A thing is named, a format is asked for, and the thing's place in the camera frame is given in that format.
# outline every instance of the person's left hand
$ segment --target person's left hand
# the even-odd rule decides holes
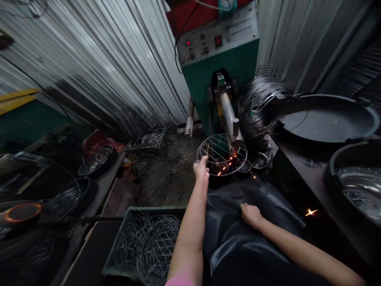
[[[196,175],[196,180],[209,180],[209,168],[206,167],[208,156],[203,156],[200,162],[193,164],[193,171]]]

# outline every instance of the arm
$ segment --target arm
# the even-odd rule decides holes
[[[206,196],[209,183],[208,156],[193,164],[196,183],[189,199],[173,251],[167,282],[176,276],[189,278],[194,286],[202,285],[202,241],[205,232]]]
[[[296,265],[324,277],[335,286],[366,285],[359,275],[337,259],[266,220],[256,206],[241,204],[241,210],[246,223],[261,232]]]

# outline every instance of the hand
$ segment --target hand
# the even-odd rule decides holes
[[[208,156],[203,156],[201,161],[198,160],[193,164],[193,171],[196,175],[196,180],[209,180],[209,168],[206,167]]]
[[[253,228],[259,230],[266,220],[257,206],[248,205],[247,203],[241,204],[242,218],[244,221]]]

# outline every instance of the plastic crate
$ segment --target plastic crate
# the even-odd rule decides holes
[[[178,206],[178,207],[129,207],[127,212],[126,212],[126,215],[123,219],[123,222],[119,228],[119,231],[123,231],[125,230],[125,228],[130,225],[131,223],[134,222],[134,219],[136,217],[136,214],[137,213],[140,213],[140,212],[147,212],[150,216],[154,216],[154,215],[174,215],[176,217],[178,217],[180,220],[183,219],[183,216],[184,216],[184,213],[185,213],[185,209],[187,207],[186,206]],[[138,280],[139,277],[138,277],[138,274],[136,273],[136,270],[131,268],[126,268],[126,269],[117,269],[115,267],[115,263],[114,263],[114,257],[113,257],[113,253],[114,253],[114,249],[117,245],[117,241],[118,241],[118,235],[115,237],[115,240],[114,240],[114,243],[112,245],[112,248],[111,248],[111,251],[107,257],[107,261],[103,267],[103,270],[102,270],[102,274],[103,275],[114,275],[114,276],[123,276],[123,277],[128,277],[128,278],[131,278],[133,280]]]

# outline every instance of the stainless steel bowl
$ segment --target stainless steel bowl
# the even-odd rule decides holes
[[[381,222],[381,178],[364,173],[341,174],[345,196],[370,218]]]

